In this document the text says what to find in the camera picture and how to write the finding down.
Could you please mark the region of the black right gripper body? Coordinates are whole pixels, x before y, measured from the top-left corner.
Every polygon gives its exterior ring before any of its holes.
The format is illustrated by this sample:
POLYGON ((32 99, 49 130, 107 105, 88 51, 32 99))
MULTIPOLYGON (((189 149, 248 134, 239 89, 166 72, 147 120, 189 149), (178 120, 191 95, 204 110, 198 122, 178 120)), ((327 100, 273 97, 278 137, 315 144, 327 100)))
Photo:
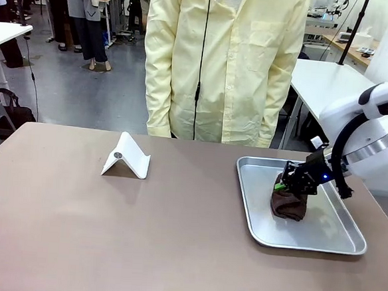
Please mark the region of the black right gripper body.
POLYGON ((324 150, 317 149, 306 158, 306 162, 297 166, 292 182, 294 193, 316 195, 318 186, 332 179, 332 169, 324 157, 324 150))

